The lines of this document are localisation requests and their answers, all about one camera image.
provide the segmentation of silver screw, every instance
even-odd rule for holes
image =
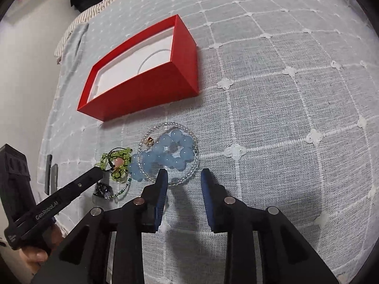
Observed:
[[[143,203],[145,203],[145,200],[143,198],[135,198],[133,200],[133,203],[134,205],[142,205]]]
[[[272,215],[277,215],[279,213],[279,209],[274,207],[274,206],[270,206],[268,209],[267,209],[268,213],[271,213]]]
[[[101,209],[100,209],[99,207],[92,208],[92,209],[91,209],[91,214],[92,214],[93,216],[98,216],[98,215],[101,214]]]
[[[226,198],[224,198],[224,202],[226,204],[231,205],[231,204],[234,204],[236,202],[236,199],[232,196],[227,196]]]

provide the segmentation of open red box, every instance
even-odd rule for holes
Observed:
[[[198,94],[196,43],[175,15],[99,60],[90,71],[78,111],[107,121]]]

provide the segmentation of floor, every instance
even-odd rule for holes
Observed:
[[[0,22],[0,146],[26,155],[32,179],[60,72],[54,50],[78,14],[69,0],[32,0]],[[0,205],[0,240],[7,226]],[[18,253],[0,247],[0,254],[20,282],[29,283]]]

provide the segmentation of striped trim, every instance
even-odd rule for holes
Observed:
[[[104,10],[107,6],[111,5],[114,1],[115,0],[103,0],[100,3],[91,6],[89,9],[85,10],[75,18],[75,20],[70,24],[66,32],[63,34],[63,37],[55,49],[54,56],[56,57],[57,64],[61,63],[63,51],[75,27],[78,24],[88,22],[90,19],[94,18],[97,14]]]

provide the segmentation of human hand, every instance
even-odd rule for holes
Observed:
[[[52,251],[57,248],[62,240],[62,232],[60,228],[54,224],[51,229],[51,243],[53,245]],[[44,263],[49,258],[44,250],[36,248],[34,246],[25,246],[20,249],[19,253],[21,259],[33,274],[36,274],[37,271],[41,268],[41,263]]]

